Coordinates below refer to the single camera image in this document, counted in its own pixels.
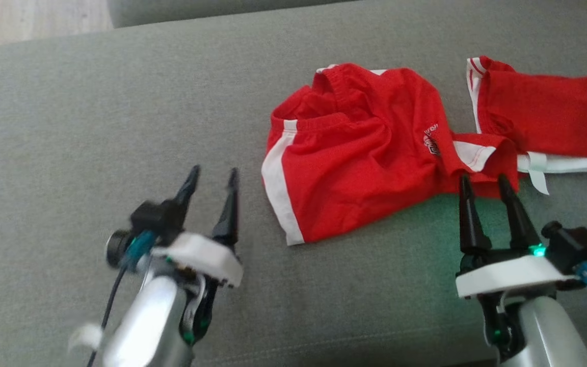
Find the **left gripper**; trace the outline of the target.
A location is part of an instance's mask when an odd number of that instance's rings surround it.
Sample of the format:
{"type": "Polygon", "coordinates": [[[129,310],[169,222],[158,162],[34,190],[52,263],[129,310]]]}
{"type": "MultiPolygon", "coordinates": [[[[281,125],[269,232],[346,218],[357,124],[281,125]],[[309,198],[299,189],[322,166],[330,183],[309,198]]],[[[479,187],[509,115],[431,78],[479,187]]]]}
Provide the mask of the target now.
{"type": "MultiPolygon", "coordinates": [[[[201,173],[200,165],[194,165],[173,201],[176,204],[174,224],[180,232],[196,192],[201,173]]],[[[182,232],[165,248],[151,249],[151,255],[170,258],[180,267],[219,281],[222,285],[238,287],[243,280],[243,266],[230,248],[238,240],[238,168],[230,171],[226,186],[226,200],[221,216],[212,230],[212,239],[193,232],[182,232]]]]}

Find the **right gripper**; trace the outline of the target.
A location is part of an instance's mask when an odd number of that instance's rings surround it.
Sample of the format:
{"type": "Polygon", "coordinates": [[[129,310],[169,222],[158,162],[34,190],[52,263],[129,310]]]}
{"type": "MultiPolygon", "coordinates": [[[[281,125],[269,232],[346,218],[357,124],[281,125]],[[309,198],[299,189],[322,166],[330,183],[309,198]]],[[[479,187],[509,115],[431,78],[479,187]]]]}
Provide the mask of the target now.
{"type": "Polygon", "coordinates": [[[542,244],[506,175],[499,175],[498,185],[507,209],[512,249],[492,249],[491,240],[483,232],[470,178],[464,175],[460,179],[460,251],[465,255],[455,276],[458,297],[524,290],[577,279],[574,275],[562,274],[548,260],[547,246],[542,244]]]}

